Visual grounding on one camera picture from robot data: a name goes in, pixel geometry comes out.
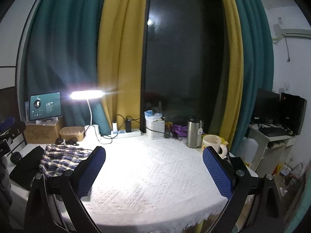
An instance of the computer monitor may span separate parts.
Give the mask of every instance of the computer monitor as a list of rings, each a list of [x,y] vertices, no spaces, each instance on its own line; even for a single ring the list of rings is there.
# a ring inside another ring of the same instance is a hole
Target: computer monitor
[[[29,120],[41,120],[62,115],[60,92],[32,95],[29,99]]]
[[[304,123],[307,100],[298,95],[281,94],[280,123],[289,128],[295,135],[299,135]]]
[[[280,95],[263,89],[258,89],[252,121],[255,123],[267,123],[273,120],[279,121]]]

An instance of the yellow curtain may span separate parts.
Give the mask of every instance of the yellow curtain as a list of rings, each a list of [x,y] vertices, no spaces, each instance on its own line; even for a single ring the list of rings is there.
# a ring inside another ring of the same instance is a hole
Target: yellow curtain
[[[106,94],[102,104],[107,120],[117,114],[140,117],[142,48],[146,0],[105,0],[101,15],[97,76]],[[139,124],[133,122],[133,128]]]
[[[235,0],[222,2],[228,30],[230,63],[227,101],[219,135],[228,141],[230,148],[242,101],[244,57],[241,23]]]

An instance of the power adapter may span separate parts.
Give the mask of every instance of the power adapter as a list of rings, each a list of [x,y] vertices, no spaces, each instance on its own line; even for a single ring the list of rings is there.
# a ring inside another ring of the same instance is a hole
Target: power adapter
[[[132,132],[132,120],[125,119],[125,131]]]
[[[116,122],[113,122],[112,123],[112,129],[114,132],[117,132],[118,131],[118,126],[117,126],[117,123]]]

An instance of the power strip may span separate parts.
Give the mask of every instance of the power strip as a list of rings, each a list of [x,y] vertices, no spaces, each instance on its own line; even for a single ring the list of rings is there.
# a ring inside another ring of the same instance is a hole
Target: power strip
[[[140,129],[132,129],[132,132],[126,132],[125,130],[111,131],[111,137],[113,138],[123,138],[123,137],[139,137],[141,135]]]

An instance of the stainless steel thermos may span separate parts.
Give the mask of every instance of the stainless steel thermos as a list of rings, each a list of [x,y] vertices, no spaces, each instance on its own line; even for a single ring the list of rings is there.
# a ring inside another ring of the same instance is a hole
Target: stainless steel thermos
[[[188,121],[187,146],[198,148],[201,146],[201,135],[203,132],[203,121],[200,118],[190,117]]]

